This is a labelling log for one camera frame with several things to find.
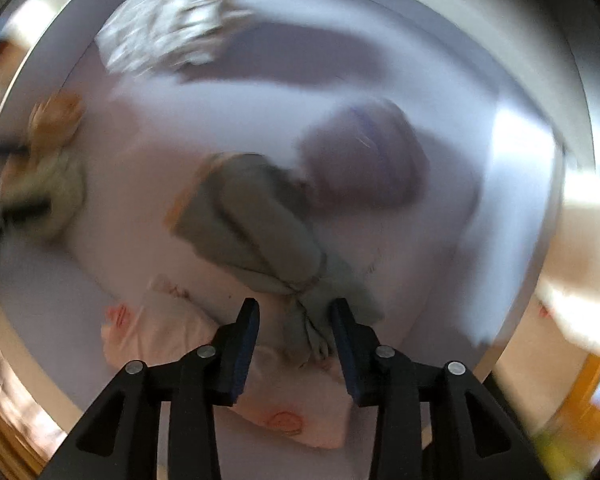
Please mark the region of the white drawer box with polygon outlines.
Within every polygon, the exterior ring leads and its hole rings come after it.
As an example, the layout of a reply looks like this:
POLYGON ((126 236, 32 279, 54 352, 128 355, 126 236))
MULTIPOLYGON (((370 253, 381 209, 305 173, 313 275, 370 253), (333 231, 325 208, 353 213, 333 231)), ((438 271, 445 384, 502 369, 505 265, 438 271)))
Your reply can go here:
MULTIPOLYGON (((234 0, 253 20, 214 62, 108 72, 95 38, 125 0, 9 0, 0 13, 0 192, 61 151, 79 157, 84 202, 53 240, 16 221, 46 204, 0 204, 0 349, 42 408, 50 457, 119 370, 100 330, 137 307, 157 275, 219 324, 257 300, 259 344, 284 350, 286 301, 254 292, 170 234, 164 217, 212 154, 252 153, 308 201, 318 239, 352 268, 384 317, 378 340, 412 361, 463 363, 475 378, 515 329, 539 277, 565 162, 594 159, 571 53, 533 0, 234 0), (84 115, 59 151, 30 154, 32 108, 76 92, 84 115), (300 180, 299 143, 339 107, 388 100, 428 158, 416 200, 389 209, 318 209, 300 180)), ((213 410, 218 479, 370 478, 377 410, 352 396, 342 448, 311 448, 213 410)))

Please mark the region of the pale pink printed cloth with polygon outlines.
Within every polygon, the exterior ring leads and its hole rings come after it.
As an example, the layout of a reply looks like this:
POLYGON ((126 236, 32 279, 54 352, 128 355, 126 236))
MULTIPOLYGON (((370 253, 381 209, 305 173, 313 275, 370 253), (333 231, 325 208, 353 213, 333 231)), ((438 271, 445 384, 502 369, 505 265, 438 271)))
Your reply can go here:
MULTIPOLYGON (((132 360, 149 366, 177 361, 212 341, 218 328, 187 290, 157 275, 137 307, 122 302, 107 309, 100 334, 107 363, 120 368, 132 360)), ((297 368, 281 351, 259 344, 232 410, 311 448, 334 450, 346 442, 351 406, 333 360, 297 368)))

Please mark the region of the beige olive sock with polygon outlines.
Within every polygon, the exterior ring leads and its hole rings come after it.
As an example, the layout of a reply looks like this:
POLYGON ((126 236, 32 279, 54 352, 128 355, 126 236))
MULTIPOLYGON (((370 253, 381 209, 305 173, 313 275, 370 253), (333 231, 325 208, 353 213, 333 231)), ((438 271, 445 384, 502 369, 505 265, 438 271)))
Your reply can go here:
POLYGON ((15 228, 36 240, 53 240, 71 223, 83 205, 85 174, 79 157, 61 151, 41 158, 0 192, 4 211, 46 204, 43 212, 16 221, 15 228))

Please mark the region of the lilac grey sock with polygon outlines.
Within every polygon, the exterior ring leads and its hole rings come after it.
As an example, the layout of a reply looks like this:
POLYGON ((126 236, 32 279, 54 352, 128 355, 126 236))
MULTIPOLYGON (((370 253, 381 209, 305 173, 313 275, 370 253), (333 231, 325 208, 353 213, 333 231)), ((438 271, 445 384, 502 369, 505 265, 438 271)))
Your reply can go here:
POLYGON ((404 111, 388 100, 339 107, 299 143, 300 180, 318 209, 389 209, 416 200, 428 158, 404 111))

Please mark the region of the grey green sock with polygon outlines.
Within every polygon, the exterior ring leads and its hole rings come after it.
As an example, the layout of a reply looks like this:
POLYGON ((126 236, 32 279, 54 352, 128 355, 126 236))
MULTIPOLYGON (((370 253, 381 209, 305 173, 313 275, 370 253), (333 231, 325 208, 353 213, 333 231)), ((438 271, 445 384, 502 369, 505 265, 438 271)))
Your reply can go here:
POLYGON ((308 201, 285 170, 259 154, 212 154, 164 217, 170 234, 254 292, 286 301, 283 338, 298 366, 336 351, 329 305, 347 300, 355 321, 384 314, 352 268, 330 252, 308 218, 308 201))

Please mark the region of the orange tan soft toy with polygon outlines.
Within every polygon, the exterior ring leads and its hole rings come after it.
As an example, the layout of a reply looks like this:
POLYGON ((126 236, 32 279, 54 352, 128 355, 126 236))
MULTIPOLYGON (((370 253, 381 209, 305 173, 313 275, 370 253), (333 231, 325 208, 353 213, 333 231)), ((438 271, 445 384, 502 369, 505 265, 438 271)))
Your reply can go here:
POLYGON ((44 156, 67 146, 84 115, 82 98, 76 92, 59 91, 32 108, 27 128, 30 154, 44 156))

